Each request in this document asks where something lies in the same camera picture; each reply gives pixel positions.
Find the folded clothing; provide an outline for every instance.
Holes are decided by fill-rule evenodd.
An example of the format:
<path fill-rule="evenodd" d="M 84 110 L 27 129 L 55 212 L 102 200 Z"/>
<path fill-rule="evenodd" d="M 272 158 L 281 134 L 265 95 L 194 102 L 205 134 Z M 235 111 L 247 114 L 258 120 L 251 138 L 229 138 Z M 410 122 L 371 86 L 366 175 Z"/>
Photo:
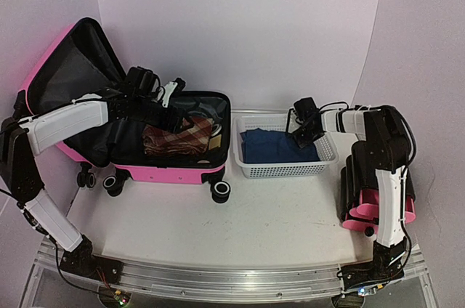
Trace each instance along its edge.
<path fill-rule="evenodd" d="M 172 134 L 147 125 L 142 133 L 146 155 L 169 157 L 173 155 L 200 155 L 205 153 L 211 136 L 213 119 L 191 117 L 194 126 Z"/>
<path fill-rule="evenodd" d="M 246 164 L 320 161 L 314 144 L 300 149 L 296 142 L 282 131 L 255 129 L 240 135 L 243 160 Z"/>

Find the white plastic basket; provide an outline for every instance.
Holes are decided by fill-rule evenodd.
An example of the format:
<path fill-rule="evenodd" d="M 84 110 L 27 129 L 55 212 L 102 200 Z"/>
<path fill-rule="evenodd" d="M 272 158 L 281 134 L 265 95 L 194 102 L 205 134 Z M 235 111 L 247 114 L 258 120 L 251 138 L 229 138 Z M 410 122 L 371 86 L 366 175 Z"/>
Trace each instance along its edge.
<path fill-rule="evenodd" d="M 273 164 L 246 164 L 243 162 L 241 132 L 260 128 L 262 130 L 286 130 L 286 114 L 257 114 L 242 115 L 234 119 L 232 125 L 232 151 L 235 162 L 249 179 L 261 179 L 266 177 L 292 177 L 318 175 L 332 163 L 338 161 L 336 146 L 330 134 L 325 134 L 317 141 L 318 157 L 321 161 L 305 163 L 273 163 Z M 293 132 L 298 125 L 291 121 L 289 132 Z"/>

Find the gray wall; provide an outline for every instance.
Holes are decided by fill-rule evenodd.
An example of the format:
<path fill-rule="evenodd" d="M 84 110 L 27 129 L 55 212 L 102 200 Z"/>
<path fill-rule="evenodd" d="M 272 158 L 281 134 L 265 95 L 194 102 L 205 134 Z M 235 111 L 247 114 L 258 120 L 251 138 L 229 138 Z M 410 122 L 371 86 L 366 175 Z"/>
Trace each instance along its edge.
<path fill-rule="evenodd" d="M 124 66 L 220 90 L 235 108 L 351 101 L 378 0 L 99 0 Z"/>
<path fill-rule="evenodd" d="M 0 0 L 0 118 L 12 114 L 17 90 L 57 34 L 86 15 L 99 18 L 97 0 Z M 38 165 L 47 189 L 65 210 L 77 191 L 78 165 L 54 147 L 39 157 Z M 15 202 L 0 194 L 0 307 L 18 305 L 41 239 Z"/>
<path fill-rule="evenodd" d="M 418 141 L 413 230 L 441 307 L 465 307 L 465 0 L 379 0 L 355 103 L 396 105 Z"/>

